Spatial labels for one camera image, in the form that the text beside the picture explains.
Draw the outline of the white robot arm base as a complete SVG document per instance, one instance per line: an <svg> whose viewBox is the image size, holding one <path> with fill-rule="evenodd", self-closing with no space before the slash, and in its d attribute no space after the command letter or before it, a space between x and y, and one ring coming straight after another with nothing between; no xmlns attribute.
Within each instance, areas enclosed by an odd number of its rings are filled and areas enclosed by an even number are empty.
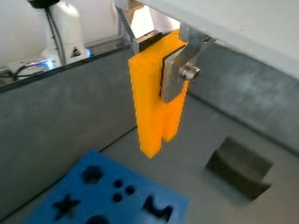
<svg viewBox="0 0 299 224"><path fill-rule="evenodd" d="M91 56L84 46L80 14L64 0L27 0L41 11L45 21L47 46L41 56L53 67L63 67Z"/></svg>

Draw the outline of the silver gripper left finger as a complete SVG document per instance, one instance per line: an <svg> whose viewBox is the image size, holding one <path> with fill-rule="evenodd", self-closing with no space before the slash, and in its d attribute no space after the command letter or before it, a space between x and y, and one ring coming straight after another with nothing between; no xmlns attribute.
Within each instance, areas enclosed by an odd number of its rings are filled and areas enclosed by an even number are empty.
<svg viewBox="0 0 299 224"><path fill-rule="evenodd" d="M163 37L163 34L155 29L150 7L136 0L115 0L115 6L134 53L140 53Z"/></svg>

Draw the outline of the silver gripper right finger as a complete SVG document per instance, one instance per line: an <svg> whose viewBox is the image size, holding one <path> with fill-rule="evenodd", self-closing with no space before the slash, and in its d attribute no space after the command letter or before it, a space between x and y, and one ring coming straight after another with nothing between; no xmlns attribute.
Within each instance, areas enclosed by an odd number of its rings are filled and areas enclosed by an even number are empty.
<svg viewBox="0 0 299 224"><path fill-rule="evenodd" d="M163 58L162 99L166 103L183 92L184 82L198 79L202 70L195 66L196 59L215 42L211 36L187 24L180 24L179 40L186 45Z"/></svg>

